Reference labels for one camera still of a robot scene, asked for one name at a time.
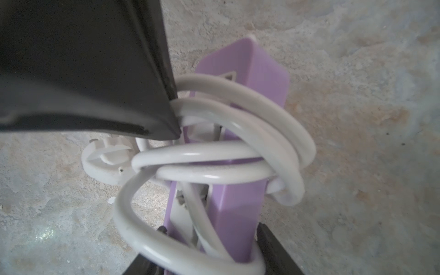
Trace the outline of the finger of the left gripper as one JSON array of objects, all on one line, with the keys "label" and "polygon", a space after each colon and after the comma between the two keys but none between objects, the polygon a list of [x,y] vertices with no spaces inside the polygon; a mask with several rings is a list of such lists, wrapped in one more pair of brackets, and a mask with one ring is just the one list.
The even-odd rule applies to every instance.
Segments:
[{"label": "finger of the left gripper", "polygon": [[2,1],[1,131],[175,140],[159,1]]}]

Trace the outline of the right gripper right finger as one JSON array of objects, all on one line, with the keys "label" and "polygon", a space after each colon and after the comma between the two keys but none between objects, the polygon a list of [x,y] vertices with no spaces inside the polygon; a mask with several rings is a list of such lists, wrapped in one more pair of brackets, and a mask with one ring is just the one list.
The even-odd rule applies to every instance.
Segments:
[{"label": "right gripper right finger", "polygon": [[257,243],[263,255],[266,275],[304,275],[266,224],[257,227]]}]

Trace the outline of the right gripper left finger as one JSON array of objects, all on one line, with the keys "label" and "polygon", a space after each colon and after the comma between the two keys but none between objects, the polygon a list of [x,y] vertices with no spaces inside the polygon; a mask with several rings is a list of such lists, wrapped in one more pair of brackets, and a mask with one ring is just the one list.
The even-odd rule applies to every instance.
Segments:
[{"label": "right gripper left finger", "polygon": [[163,275],[163,268],[138,254],[123,275]]}]

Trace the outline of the purple power strip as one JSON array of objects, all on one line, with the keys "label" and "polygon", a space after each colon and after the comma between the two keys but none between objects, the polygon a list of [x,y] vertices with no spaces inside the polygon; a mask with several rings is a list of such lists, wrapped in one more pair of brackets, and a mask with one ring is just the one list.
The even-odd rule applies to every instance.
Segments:
[{"label": "purple power strip", "polygon": [[[246,37],[204,57],[196,73],[223,77],[267,97],[283,107],[289,88],[288,72],[256,42]],[[259,222],[267,180],[214,185],[207,196],[207,215],[222,244],[237,262],[250,261],[254,234]],[[168,235],[187,244],[195,235],[188,211],[176,199],[171,184],[164,226]]]}]

